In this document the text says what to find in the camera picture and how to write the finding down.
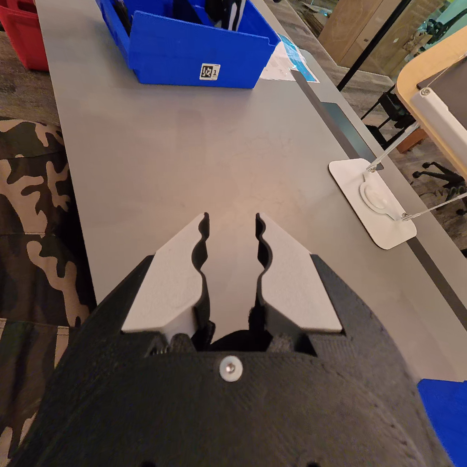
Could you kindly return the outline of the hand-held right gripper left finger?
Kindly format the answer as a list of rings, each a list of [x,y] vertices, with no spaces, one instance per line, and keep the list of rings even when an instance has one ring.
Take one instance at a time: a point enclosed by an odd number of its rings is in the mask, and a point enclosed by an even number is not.
[[[154,254],[121,330],[160,332],[170,341],[207,327],[210,299],[201,271],[207,260],[209,214],[199,214]]]

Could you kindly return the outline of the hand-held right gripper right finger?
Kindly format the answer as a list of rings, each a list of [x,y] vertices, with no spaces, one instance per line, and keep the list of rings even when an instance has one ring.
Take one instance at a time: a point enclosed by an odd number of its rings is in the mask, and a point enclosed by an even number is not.
[[[256,304],[271,334],[340,333],[340,319],[312,254],[265,213],[255,217],[258,260]]]

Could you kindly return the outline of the blue plastic bin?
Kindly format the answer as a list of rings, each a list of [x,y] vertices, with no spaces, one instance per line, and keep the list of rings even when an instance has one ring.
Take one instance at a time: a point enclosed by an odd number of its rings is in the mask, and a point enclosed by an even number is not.
[[[457,467],[467,465],[467,382],[422,379],[417,384],[425,411]]]
[[[252,89],[280,38],[251,1],[97,1],[141,84]]]

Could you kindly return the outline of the white tablet stand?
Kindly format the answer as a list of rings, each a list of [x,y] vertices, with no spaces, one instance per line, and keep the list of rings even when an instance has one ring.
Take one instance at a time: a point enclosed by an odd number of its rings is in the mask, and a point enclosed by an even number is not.
[[[428,122],[447,135],[448,142],[452,143],[453,149],[466,151],[466,129],[431,87],[424,87],[415,93],[411,103],[419,105],[422,113],[428,118]],[[359,158],[333,161],[328,166],[332,178],[373,242],[385,250],[394,248],[417,235],[413,219],[450,202],[466,200],[466,190],[464,190],[457,197],[435,207],[408,214],[377,173],[377,166],[383,158],[417,127],[417,123],[409,126],[373,162]]]

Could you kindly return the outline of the black office chair base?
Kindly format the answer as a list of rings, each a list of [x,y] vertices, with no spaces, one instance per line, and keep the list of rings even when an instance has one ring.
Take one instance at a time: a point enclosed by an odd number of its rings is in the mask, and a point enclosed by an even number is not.
[[[422,171],[413,172],[412,174],[413,179],[418,179],[420,177],[426,176],[426,177],[430,177],[430,178],[434,178],[434,179],[438,179],[438,180],[442,180],[446,182],[439,190],[432,192],[434,196],[442,196],[444,194],[446,195],[446,198],[443,201],[443,203],[433,207],[433,209],[446,206],[449,202],[453,202],[457,200],[457,201],[462,201],[464,207],[461,209],[458,209],[456,211],[456,214],[458,216],[466,215],[467,187],[466,187],[466,181],[464,177],[440,165],[436,161],[425,162],[422,165],[422,167],[423,167]]]

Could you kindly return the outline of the black metal cart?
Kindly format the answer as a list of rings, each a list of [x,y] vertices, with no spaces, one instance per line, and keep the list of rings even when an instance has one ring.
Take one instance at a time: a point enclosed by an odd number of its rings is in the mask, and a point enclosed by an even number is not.
[[[381,105],[384,112],[388,115],[388,118],[379,126],[365,125],[380,144],[382,149],[388,149],[389,146],[405,132],[405,130],[416,123],[415,118],[393,91],[394,89],[395,85],[393,85],[388,91],[384,92],[377,102],[361,117],[361,120],[364,120],[364,118],[367,117],[378,105]],[[394,123],[394,128],[399,129],[399,132],[389,140],[386,140],[380,132],[380,129],[390,121]]]

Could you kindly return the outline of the printed paper sheet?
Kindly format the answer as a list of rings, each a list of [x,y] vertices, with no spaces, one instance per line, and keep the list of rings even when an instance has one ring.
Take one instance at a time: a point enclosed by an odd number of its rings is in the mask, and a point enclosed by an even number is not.
[[[260,79],[275,81],[293,81],[292,71],[300,72],[308,83],[319,83],[307,65],[300,49],[286,36],[279,34],[279,43],[267,65],[260,74]]]

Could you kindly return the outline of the red plastic bin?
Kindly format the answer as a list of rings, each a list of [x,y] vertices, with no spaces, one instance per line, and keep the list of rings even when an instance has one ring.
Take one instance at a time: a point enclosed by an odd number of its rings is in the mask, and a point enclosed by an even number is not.
[[[2,0],[0,20],[10,43],[23,66],[48,72],[44,41],[33,0]]]

